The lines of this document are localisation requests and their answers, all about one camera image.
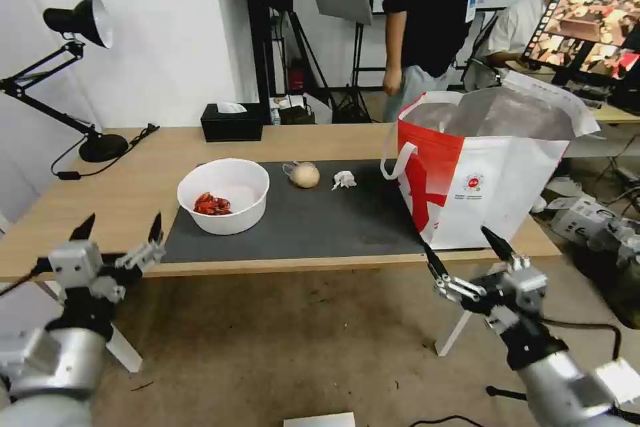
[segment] gray mat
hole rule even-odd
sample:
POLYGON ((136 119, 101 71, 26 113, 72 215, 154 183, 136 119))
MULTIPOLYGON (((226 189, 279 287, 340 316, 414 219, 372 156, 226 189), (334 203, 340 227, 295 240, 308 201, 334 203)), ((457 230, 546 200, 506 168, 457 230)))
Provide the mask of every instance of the gray mat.
POLYGON ((262 220, 240 234, 214 236, 180 208, 163 263, 424 253, 397 182, 382 177, 379 160, 315 162, 320 184, 309 190, 291 183, 282 162, 261 165, 271 180, 262 220), (331 191, 341 170, 351 170, 358 186, 331 191))

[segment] black lamp shade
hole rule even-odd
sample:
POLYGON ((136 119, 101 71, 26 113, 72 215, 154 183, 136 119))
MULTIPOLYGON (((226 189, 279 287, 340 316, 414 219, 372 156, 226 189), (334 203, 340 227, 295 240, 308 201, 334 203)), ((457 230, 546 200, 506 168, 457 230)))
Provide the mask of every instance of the black lamp shade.
POLYGON ((79 33, 104 48, 111 48, 113 44, 113 28, 102 0, 82 0, 73 10, 46 9, 42 17, 56 32, 79 33))

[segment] desk lamp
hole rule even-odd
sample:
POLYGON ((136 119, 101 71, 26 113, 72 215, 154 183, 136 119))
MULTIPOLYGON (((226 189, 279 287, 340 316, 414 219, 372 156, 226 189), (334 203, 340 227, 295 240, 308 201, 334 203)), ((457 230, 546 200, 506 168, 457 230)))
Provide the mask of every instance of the desk lamp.
POLYGON ((109 14, 102 0, 82 0, 73 10, 48 8, 43 13, 47 26, 69 40, 60 49, 46 56, 32 66, 16 73, 12 77, 0 80, 0 92, 30 105, 36 110, 53 117, 57 121, 83 133, 85 140, 80 146, 80 158, 87 162, 104 162, 121 157, 129 147, 127 140, 120 135, 103 135, 94 125, 59 112, 48 105, 27 95, 27 89, 51 77, 54 73, 68 67, 83 57, 85 44, 76 38, 82 35, 90 42, 104 48, 113 44, 113 29, 109 14), (38 67, 64 53, 73 58, 60 65, 41 72, 33 72, 38 67))

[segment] table leg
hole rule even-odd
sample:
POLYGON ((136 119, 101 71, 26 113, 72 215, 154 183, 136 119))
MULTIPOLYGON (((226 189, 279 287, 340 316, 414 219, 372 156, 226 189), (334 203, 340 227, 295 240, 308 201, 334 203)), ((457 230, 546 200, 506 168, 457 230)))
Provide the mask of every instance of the table leg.
MULTIPOLYGON (((502 265, 504 264, 501 262, 491 266, 488 266, 487 264, 478 265, 472 278, 478 278, 490 274, 491 272, 495 272, 502 265)), ((456 308, 456 311, 447 323, 447 327, 441 331, 440 335, 438 335, 438 339, 435 341, 434 346, 438 356, 445 357, 449 353, 449 350, 453 347, 453 344, 467 325, 467 322, 472 315, 472 312, 464 310, 462 307, 456 308)))
MULTIPOLYGON (((60 301, 60 295, 63 293, 62 289, 55 282, 35 282, 49 297, 53 298, 56 302, 60 301)), ((57 315, 62 313, 62 306, 60 306, 57 315)), ((133 346, 127 341, 124 335, 112 324, 113 336, 107 343, 107 349, 113 354, 113 356, 131 373, 140 371, 142 366, 142 357, 136 352, 133 346)))
POLYGON ((107 344, 107 348, 132 374, 140 371, 142 357, 115 326, 113 326, 113 336, 107 344))

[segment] floor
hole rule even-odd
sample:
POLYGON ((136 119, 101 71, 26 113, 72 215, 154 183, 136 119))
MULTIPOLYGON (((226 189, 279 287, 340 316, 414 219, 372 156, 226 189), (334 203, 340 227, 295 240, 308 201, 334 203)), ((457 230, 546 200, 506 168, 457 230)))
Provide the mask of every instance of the floor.
MULTIPOLYGON (((606 166, 576 162, 585 185, 606 166)), ((608 177, 596 188, 604 198, 620 193, 608 177)), ((549 277, 548 316, 616 322, 566 261, 538 267, 549 277)), ((116 322, 143 355, 143 371, 130 375, 109 359, 95 425, 276 427, 348 411, 360 427, 451 414, 486 426, 536 425, 525 403, 485 394, 488 384, 518 390, 519 381, 480 317, 448 357, 436 356, 433 342, 457 307, 432 284, 423 267, 145 280, 127 293, 116 322)), ((584 369, 610 358, 608 332, 554 332, 584 369)), ((640 368, 640 331, 623 335, 624 357, 640 368)))

